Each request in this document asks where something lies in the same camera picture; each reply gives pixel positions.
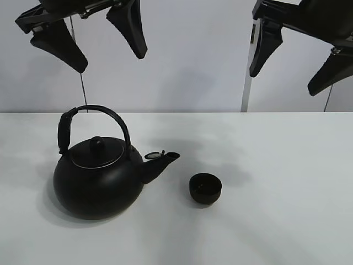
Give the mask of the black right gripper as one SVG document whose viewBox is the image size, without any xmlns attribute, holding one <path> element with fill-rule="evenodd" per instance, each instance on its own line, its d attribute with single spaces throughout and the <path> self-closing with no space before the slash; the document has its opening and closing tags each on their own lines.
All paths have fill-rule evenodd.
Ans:
<svg viewBox="0 0 353 265">
<path fill-rule="evenodd" d="M 261 20 L 249 75 L 256 77 L 267 59 L 283 43 L 282 26 L 330 43 L 331 54 L 308 84 L 315 96 L 352 76 L 352 1 L 256 1 L 253 19 Z"/>
</svg>

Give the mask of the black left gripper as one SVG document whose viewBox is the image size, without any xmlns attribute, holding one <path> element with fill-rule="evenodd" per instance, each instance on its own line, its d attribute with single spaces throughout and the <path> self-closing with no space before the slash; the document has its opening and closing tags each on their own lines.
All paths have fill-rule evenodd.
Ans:
<svg viewBox="0 0 353 265">
<path fill-rule="evenodd" d="M 75 14 L 87 19 L 107 8 L 110 8 L 106 14 L 107 20 L 123 35 L 136 57 L 143 59 L 148 48 L 143 34 L 140 0 L 40 1 L 40 4 L 22 13 L 15 23 L 26 34 L 45 25 L 43 30 L 33 33 L 30 40 L 32 46 L 54 55 L 78 73 L 83 73 L 88 61 L 63 19 Z"/>
</svg>

